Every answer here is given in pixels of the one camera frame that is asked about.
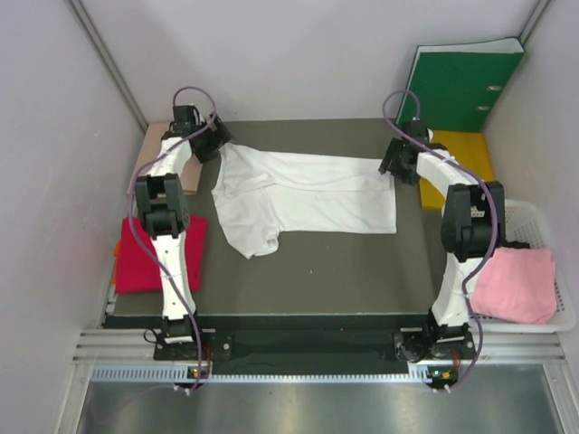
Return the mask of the white t shirt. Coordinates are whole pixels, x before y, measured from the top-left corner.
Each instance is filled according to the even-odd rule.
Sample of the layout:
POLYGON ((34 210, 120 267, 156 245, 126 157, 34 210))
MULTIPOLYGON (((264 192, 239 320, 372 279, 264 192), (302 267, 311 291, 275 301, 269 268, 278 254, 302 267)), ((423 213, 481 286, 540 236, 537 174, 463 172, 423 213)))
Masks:
POLYGON ((394 234, 394 179, 373 158, 260 151, 226 144, 212 190, 227 242, 244 258, 279 248, 283 232, 394 234))

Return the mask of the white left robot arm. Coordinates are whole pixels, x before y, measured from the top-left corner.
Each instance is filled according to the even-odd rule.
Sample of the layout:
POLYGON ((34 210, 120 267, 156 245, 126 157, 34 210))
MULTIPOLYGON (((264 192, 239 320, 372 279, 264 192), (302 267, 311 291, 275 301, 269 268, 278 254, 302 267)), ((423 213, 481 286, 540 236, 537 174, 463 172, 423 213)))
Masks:
POLYGON ((152 242, 150 257, 159 268, 162 341, 192 359, 203 352, 205 338, 194 325, 196 306, 185 261, 191 217, 180 175, 192 157, 201 163, 216 158, 232 136, 214 112, 204 119, 194 105, 174 106, 173 116, 158 156, 137 170, 132 194, 140 226, 152 242))

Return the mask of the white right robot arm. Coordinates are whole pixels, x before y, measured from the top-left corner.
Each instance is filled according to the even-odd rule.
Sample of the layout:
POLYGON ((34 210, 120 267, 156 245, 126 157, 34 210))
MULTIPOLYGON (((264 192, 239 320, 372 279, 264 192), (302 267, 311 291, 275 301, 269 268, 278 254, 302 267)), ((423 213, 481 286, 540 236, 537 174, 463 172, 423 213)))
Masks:
POLYGON ((447 253, 441 289, 429 312, 424 351, 435 358, 450 352, 468 329, 468 308, 478 274, 505 240, 505 195, 499 182, 484 182, 460 166, 441 144, 433 144, 420 119, 402 124, 379 166, 380 174, 416 185, 428 181, 442 194, 441 244, 447 253))

